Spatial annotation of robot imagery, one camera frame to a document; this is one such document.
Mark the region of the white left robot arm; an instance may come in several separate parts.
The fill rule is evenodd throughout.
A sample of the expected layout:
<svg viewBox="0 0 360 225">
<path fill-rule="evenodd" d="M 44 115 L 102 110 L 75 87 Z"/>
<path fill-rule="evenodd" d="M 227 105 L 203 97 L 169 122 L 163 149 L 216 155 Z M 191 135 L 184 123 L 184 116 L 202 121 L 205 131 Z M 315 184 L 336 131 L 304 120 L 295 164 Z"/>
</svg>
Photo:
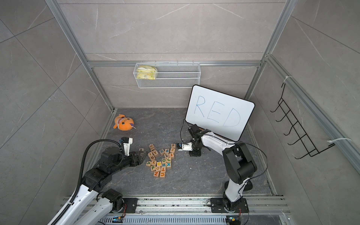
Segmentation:
<svg viewBox="0 0 360 225">
<path fill-rule="evenodd" d="M 84 171 L 84 164 L 90 148 L 101 142 L 113 143 L 106 148 L 95 166 Z M 76 188 L 70 199 L 49 222 L 51 225 L 95 225 L 112 211 L 125 212 L 127 205 L 123 195 L 103 188 L 112 180 L 112 176 L 128 167 L 141 165 L 147 152 L 130 151 L 132 138 L 123 137 L 119 141 L 99 139 L 91 142 L 84 151 Z"/>
</svg>

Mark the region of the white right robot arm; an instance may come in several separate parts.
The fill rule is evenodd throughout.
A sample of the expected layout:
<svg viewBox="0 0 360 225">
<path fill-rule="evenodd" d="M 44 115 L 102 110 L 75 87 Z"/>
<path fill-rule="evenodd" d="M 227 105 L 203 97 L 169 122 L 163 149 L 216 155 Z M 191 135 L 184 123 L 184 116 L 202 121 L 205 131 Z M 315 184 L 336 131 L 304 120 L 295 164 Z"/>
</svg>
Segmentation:
<svg viewBox="0 0 360 225">
<path fill-rule="evenodd" d="M 236 141 L 230 142 L 219 137 L 208 129 L 201 129 L 196 124 L 190 125 L 183 119 L 183 125 L 187 125 L 187 130 L 191 135 L 188 143 L 181 142 L 176 144 L 176 149 L 180 152 L 188 152 L 191 157 L 200 157 L 202 149 L 215 151 L 223 158 L 229 181 L 224 184 L 225 191 L 222 198 L 211 198 L 210 207 L 214 212 L 249 212 L 243 192 L 253 188 L 252 180 L 265 174 L 268 170 L 269 160 L 266 159 L 266 166 L 263 172 L 254 175 L 257 171 L 257 164 L 253 159 L 248 146 L 259 150 L 264 156 L 266 154 L 253 144 Z"/>
</svg>

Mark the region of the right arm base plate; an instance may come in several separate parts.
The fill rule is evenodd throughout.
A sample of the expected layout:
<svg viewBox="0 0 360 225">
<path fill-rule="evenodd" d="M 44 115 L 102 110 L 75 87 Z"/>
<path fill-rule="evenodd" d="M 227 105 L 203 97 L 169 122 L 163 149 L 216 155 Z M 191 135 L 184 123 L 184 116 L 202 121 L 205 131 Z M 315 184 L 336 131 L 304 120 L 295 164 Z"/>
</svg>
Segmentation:
<svg viewBox="0 0 360 225">
<path fill-rule="evenodd" d="M 248 213 L 248 204 L 245 198 L 230 202 L 227 198 L 211 198 L 209 207 L 212 213 Z"/>
</svg>

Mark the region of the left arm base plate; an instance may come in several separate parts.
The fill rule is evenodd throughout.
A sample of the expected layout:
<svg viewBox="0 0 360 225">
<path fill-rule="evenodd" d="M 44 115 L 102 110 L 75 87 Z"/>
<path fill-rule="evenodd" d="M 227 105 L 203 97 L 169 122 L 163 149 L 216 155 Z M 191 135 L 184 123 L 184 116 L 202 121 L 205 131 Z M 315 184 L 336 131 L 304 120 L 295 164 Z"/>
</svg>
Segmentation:
<svg viewBox="0 0 360 225">
<path fill-rule="evenodd" d="M 135 213 L 138 198 L 121 198 L 113 203 L 112 213 Z"/>
</svg>

